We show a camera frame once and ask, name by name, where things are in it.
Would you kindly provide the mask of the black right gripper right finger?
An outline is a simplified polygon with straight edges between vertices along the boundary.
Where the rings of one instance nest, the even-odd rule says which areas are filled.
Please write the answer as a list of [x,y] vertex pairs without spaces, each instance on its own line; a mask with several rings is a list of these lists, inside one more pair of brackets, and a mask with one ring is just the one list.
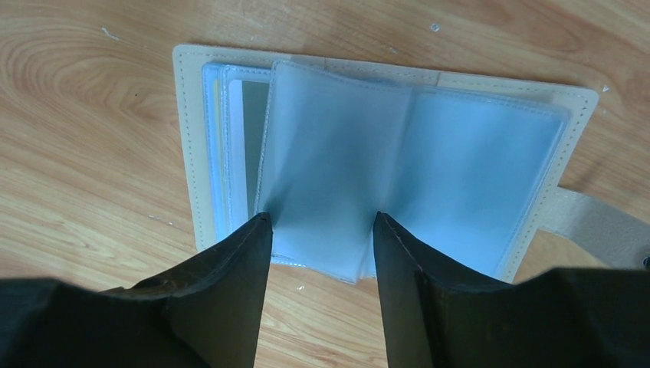
[[649,273],[554,268],[508,284],[378,212],[373,225],[390,367],[647,367]]

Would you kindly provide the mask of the grey translucent card holder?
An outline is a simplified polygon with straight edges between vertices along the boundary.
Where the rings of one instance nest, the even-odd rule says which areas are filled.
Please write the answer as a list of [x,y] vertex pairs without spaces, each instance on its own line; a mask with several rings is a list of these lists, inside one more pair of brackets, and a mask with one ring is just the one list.
[[649,266],[647,222],[559,187],[594,90],[194,44],[172,59],[199,251],[237,229],[225,87],[267,79],[253,216],[271,216],[276,264],[352,283],[375,277],[371,235],[384,212],[501,281],[513,280],[540,229],[611,268]]

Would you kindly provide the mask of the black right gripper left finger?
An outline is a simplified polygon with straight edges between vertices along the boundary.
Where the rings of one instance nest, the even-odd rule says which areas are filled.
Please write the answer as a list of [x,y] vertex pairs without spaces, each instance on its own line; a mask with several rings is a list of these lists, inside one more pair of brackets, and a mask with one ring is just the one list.
[[130,288],[1,281],[3,367],[251,367],[272,246],[255,215],[224,240]]

